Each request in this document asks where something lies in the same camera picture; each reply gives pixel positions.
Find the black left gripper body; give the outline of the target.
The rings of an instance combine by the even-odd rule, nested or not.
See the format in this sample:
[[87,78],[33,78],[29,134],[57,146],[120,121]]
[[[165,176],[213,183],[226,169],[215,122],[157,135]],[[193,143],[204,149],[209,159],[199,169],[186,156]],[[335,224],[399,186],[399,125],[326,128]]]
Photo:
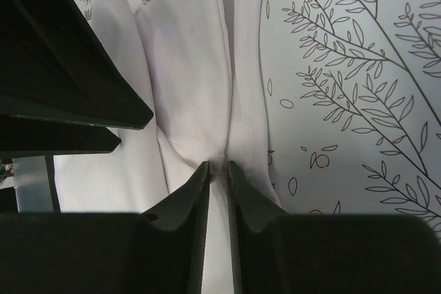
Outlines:
[[12,159],[10,168],[1,190],[14,189],[18,212],[61,212],[52,155]]

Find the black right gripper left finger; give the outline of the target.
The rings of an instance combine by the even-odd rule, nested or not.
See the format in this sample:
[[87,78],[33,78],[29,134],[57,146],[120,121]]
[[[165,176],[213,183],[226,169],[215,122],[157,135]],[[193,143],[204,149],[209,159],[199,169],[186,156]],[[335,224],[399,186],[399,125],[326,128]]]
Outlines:
[[200,293],[210,165],[143,213],[4,213],[2,293]]

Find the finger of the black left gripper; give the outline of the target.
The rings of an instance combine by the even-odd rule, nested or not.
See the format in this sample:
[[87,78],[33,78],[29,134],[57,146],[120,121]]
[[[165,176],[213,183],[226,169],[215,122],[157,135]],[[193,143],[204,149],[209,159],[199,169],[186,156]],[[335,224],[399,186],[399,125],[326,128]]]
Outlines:
[[153,117],[74,0],[1,0],[1,113],[128,129]]
[[1,116],[2,154],[106,154],[120,143],[105,127]]

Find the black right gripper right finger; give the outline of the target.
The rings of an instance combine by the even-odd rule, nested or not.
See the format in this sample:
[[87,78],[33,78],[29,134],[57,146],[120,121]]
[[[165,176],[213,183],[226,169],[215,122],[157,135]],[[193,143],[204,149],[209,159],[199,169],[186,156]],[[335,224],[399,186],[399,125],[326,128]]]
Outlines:
[[227,166],[235,293],[439,293],[440,243],[419,218],[292,215]]

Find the white t shirt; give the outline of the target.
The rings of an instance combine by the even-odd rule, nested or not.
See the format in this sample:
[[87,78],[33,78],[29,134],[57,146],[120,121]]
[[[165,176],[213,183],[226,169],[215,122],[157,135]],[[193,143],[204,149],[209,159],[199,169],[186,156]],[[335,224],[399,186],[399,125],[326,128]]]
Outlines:
[[181,187],[202,162],[209,196],[202,291],[234,290],[225,168],[238,163],[270,200],[260,74],[262,0],[97,0],[91,26],[123,78],[154,111],[141,131],[117,129],[111,154],[57,156],[63,212],[142,212]]

